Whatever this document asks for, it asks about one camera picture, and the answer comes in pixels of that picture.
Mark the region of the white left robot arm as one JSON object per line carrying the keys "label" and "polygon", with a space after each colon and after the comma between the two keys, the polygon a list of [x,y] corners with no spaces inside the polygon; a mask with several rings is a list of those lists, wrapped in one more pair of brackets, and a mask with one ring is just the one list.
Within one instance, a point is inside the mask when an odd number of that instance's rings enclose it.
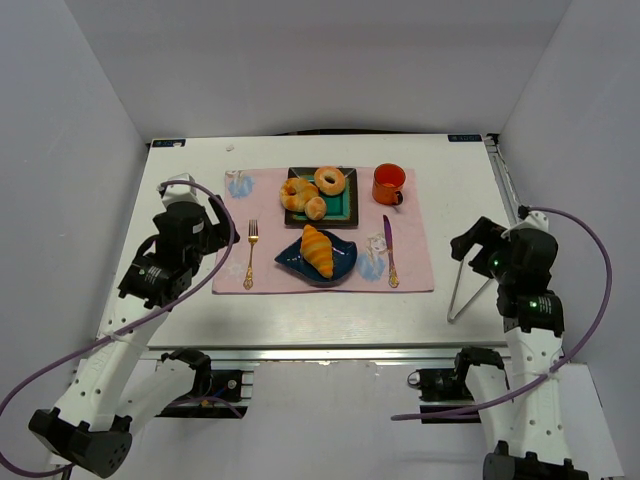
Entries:
{"label": "white left robot arm", "polygon": [[138,247],[119,286],[108,329],[69,389],[36,411],[30,431],[54,454],[102,479],[126,459],[136,433],[173,401],[196,400],[212,386],[209,356],[182,347],[133,389],[126,385],[174,302],[191,286],[205,256],[240,239],[220,197],[213,224],[194,193],[164,192],[156,234]]}

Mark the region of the striped orange croissant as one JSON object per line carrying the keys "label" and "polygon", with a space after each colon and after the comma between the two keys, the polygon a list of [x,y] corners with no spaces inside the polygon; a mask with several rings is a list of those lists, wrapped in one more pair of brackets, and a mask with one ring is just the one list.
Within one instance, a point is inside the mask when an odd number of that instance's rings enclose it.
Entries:
{"label": "striped orange croissant", "polygon": [[305,225],[301,236],[300,253],[325,279],[333,276],[333,248],[330,239],[311,225]]}

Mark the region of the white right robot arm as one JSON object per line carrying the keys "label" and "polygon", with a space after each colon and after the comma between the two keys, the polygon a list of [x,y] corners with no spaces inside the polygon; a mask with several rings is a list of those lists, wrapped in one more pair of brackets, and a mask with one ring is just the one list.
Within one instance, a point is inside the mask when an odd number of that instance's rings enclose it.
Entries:
{"label": "white right robot arm", "polygon": [[456,356],[454,379],[480,405],[489,453],[486,479],[586,479],[566,441],[560,380],[552,372],[561,359],[564,311],[549,288],[557,253],[547,218],[533,212],[508,229],[482,217],[451,242],[462,261],[480,250],[471,269],[497,283],[497,310],[510,351],[506,368],[489,349],[465,347]]}

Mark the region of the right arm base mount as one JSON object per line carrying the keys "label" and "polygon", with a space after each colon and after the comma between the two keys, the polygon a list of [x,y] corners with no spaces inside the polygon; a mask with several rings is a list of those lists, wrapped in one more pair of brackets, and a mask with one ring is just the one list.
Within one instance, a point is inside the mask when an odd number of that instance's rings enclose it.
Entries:
{"label": "right arm base mount", "polygon": [[508,387],[504,362],[500,354],[492,349],[467,346],[454,359],[452,368],[425,368],[415,370],[407,376],[410,388],[419,391],[420,413],[448,412],[470,406],[472,393],[465,381],[471,368],[488,366],[498,373],[498,383]]}

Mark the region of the metal food tongs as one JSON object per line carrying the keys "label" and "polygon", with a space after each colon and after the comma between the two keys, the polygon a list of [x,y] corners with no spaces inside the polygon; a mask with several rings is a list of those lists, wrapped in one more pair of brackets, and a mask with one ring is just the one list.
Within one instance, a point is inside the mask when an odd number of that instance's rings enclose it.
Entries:
{"label": "metal food tongs", "polygon": [[475,291],[475,293],[471,295],[462,306],[457,308],[456,302],[460,293],[462,273],[465,266],[466,264],[463,261],[458,262],[457,273],[446,313],[446,321],[448,324],[455,324],[477,302],[482,294],[494,283],[493,279],[486,279],[484,283]]}

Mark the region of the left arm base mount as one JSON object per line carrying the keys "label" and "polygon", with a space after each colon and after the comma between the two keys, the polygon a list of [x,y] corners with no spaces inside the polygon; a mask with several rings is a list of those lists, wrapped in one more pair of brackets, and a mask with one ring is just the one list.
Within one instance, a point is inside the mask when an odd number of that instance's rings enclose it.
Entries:
{"label": "left arm base mount", "polygon": [[252,394],[253,373],[238,368],[211,365],[205,353],[181,348],[164,353],[157,367],[168,360],[179,360],[195,371],[192,389],[166,406],[160,418],[242,419]]}

